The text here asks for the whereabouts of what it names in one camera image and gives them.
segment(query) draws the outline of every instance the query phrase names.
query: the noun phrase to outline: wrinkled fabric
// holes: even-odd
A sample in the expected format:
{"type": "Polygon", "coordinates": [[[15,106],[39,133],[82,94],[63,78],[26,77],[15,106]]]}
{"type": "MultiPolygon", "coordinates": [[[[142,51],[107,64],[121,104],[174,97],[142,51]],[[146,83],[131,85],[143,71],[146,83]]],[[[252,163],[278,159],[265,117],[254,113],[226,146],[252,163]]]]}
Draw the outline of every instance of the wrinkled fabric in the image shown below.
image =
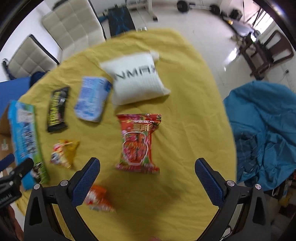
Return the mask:
{"type": "Polygon", "coordinates": [[[276,188],[296,169],[296,95],[254,81],[232,90],[224,105],[237,147],[237,182],[276,188]]]}
{"type": "MultiPolygon", "coordinates": [[[[81,217],[100,241],[146,241],[151,236],[165,241],[196,240],[218,208],[213,206],[198,180],[194,164],[203,157],[226,180],[235,179],[236,152],[222,99],[210,69],[195,49],[168,29],[128,33],[93,46],[62,62],[47,73],[20,99],[36,107],[37,131],[49,185],[70,179],[91,157],[100,160],[95,184],[108,190],[116,213],[77,207],[81,217]],[[171,94],[123,105],[114,110],[110,98],[101,122],[76,117],[74,106],[83,76],[112,78],[100,63],[123,55],[154,50],[159,53],[155,68],[171,94]],[[68,128],[46,132],[53,90],[70,87],[65,109],[68,128]],[[161,124],[152,134],[151,153],[160,174],[146,175],[115,169],[122,150],[121,128],[116,114],[159,113],[161,124]],[[73,168],[49,163],[58,139],[80,141],[73,168]]],[[[30,193],[17,201],[23,212],[30,193]]],[[[55,208],[57,218],[62,218],[55,208]]],[[[70,234],[62,225],[67,238],[70,234]]]]}

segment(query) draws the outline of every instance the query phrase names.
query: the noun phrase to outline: red snack package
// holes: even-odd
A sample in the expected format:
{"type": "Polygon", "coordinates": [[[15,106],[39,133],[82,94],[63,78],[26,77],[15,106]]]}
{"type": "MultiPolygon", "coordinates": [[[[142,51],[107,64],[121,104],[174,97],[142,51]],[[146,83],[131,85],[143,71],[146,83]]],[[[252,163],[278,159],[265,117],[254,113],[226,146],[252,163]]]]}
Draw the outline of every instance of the red snack package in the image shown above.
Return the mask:
{"type": "Polygon", "coordinates": [[[123,138],[120,163],[117,169],[157,173],[159,168],[151,159],[151,134],[161,122],[159,114],[117,115],[123,138]]]}
{"type": "Polygon", "coordinates": [[[89,205],[90,209],[98,211],[114,212],[115,209],[106,198],[107,190],[98,185],[92,185],[85,197],[84,203],[89,205]]]}

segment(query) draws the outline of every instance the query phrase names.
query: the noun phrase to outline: yellow snack package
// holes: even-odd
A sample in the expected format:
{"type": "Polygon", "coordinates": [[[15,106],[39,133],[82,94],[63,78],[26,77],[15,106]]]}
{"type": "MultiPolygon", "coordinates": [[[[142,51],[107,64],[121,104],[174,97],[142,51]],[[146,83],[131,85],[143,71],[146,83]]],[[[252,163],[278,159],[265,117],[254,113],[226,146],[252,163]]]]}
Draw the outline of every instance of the yellow snack package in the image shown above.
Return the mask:
{"type": "Polygon", "coordinates": [[[78,145],[79,141],[60,139],[59,143],[54,145],[50,162],[66,168],[71,167],[78,145]]]}

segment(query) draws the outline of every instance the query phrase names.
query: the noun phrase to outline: chair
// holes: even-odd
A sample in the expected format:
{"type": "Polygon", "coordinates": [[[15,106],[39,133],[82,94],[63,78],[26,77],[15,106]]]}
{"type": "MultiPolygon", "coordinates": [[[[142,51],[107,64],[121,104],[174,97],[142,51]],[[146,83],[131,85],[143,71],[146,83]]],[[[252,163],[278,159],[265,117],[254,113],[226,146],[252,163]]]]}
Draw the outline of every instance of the chair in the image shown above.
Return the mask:
{"type": "Polygon", "coordinates": [[[294,56],[294,52],[289,40],[278,30],[275,30],[264,44],[262,44],[260,41],[253,42],[251,40],[250,34],[246,37],[245,41],[246,46],[240,47],[240,54],[244,56],[250,69],[252,70],[250,76],[255,76],[257,80],[262,80],[264,78],[262,74],[264,74],[266,70],[282,63],[283,61],[291,59],[294,56]],[[280,40],[271,47],[267,47],[267,45],[273,40],[276,35],[280,37],[280,40]],[[251,47],[251,45],[254,45],[256,51],[254,54],[251,55],[251,57],[249,57],[246,53],[246,50],[251,47]],[[286,50],[290,52],[288,56],[275,60],[275,57],[277,55],[285,52],[286,50]],[[255,67],[253,61],[251,60],[251,58],[254,57],[256,54],[259,54],[261,59],[263,60],[263,64],[258,68],[255,67]]]}
{"type": "Polygon", "coordinates": [[[15,78],[29,77],[37,71],[54,69],[59,62],[31,34],[14,53],[7,68],[15,78]]]}
{"type": "Polygon", "coordinates": [[[62,49],[61,61],[105,42],[104,30],[89,0],[63,2],[42,18],[42,24],[62,49]]]}

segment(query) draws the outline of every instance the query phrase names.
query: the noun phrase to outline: dumbbell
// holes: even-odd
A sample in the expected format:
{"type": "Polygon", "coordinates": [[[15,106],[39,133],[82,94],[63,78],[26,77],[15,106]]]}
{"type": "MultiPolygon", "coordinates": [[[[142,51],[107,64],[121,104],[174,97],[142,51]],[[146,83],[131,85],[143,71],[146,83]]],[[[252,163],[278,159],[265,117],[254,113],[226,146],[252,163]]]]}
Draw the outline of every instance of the dumbbell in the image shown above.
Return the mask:
{"type": "Polygon", "coordinates": [[[177,8],[179,12],[188,12],[190,9],[205,9],[210,10],[215,15],[220,15],[221,11],[219,6],[212,4],[209,7],[196,5],[195,3],[188,3],[186,1],[178,1],[177,8]]]}

